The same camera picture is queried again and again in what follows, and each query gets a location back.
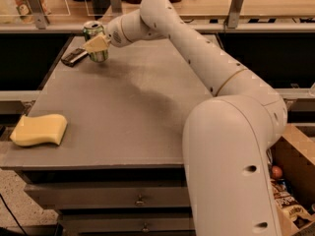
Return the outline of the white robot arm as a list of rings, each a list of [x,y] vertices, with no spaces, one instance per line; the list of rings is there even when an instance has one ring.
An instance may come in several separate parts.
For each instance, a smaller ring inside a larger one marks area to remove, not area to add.
[[[88,52],[163,36],[211,96],[189,114],[183,160],[197,236],[282,236],[268,149],[287,121],[283,98],[251,70],[186,25],[169,0],[142,0],[88,40]]]

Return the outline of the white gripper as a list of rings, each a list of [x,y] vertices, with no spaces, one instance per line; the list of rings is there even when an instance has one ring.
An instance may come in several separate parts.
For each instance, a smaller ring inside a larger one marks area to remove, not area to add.
[[[110,21],[105,27],[105,34],[100,33],[91,38],[83,45],[83,48],[88,53],[100,52],[107,50],[110,43],[116,47],[124,47],[131,44],[131,41],[123,32],[121,17]]]

